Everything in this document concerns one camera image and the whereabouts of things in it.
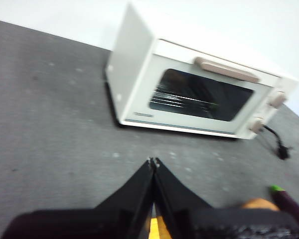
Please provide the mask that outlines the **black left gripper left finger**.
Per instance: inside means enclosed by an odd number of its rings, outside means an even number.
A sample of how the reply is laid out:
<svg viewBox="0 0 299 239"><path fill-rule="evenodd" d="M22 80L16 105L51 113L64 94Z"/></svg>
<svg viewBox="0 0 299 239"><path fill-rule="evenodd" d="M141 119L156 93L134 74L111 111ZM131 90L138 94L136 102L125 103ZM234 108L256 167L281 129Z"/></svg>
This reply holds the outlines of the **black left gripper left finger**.
<svg viewBox="0 0 299 239"><path fill-rule="evenodd" d="M3 239L137 239L148 235L153 205L150 159L117 191L89 209L39 210L15 217Z"/></svg>

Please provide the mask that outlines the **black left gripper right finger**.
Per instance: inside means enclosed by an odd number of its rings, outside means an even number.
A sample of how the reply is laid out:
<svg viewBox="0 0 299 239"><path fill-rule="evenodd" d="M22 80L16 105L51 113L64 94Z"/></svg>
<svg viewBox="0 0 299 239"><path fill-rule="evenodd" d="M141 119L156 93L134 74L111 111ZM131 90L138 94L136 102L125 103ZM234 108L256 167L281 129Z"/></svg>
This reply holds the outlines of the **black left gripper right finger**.
<svg viewBox="0 0 299 239"><path fill-rule="evenodd" d="M174 239L299 239L299 224L270 209L215 208L153 159L155 204Z"/></svg>

